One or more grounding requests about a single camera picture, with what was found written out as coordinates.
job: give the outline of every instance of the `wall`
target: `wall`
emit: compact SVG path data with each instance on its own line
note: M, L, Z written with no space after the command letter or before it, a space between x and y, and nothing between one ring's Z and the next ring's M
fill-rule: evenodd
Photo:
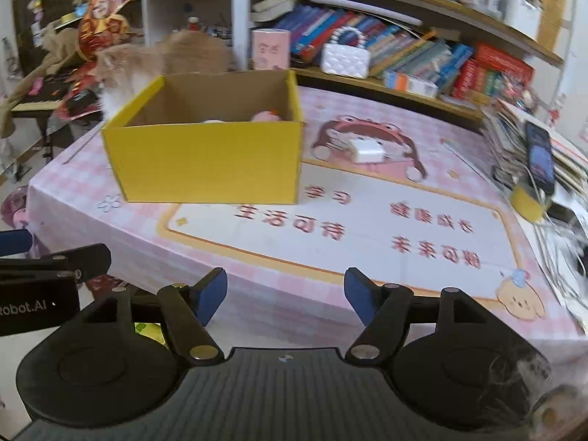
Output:
M588 0L575 0L574 11L570 48L558 93L562 108L556 128L588 153Z
M566 8L563 13L562 27L557 35L557 41L553 52L562 58L566 58L571 38L571 28L574 19L575 0L566 0ZM548 111L552 107L564 74L564 67L556 68L535 56L525 58L525 61L535 69L535 76L531 86L539 96L539 110L537 119L547 122Z

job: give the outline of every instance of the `white charger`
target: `white charger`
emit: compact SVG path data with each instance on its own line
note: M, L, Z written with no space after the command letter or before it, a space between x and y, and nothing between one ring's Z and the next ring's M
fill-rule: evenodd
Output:
M355 164L384 162L386 151L373 139L350 139L347 146Z

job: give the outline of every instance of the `tape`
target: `tape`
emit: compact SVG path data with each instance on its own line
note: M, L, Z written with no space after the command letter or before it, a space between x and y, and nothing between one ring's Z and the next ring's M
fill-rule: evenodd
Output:
M529 222L538 222L551 205L551 198L546 198L546 203L542 204L536 198L535 189L531 186L527 176L519 179L510 195L510 203L518 212Z

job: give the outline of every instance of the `plush toy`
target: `plush toy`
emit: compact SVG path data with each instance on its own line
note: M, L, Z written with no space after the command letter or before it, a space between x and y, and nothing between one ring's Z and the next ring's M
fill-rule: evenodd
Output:
M252 122L259 123L270 123L274 121L281 121L282 118L277 115L275 111L261 111L251 118Z

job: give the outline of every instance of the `smartphone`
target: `smartphone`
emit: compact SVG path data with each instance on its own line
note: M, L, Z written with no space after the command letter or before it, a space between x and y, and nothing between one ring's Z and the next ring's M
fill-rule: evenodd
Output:
M548 196L555 191L552 148L549 132L527 121L524 126L527 136L527 167L538 189Z

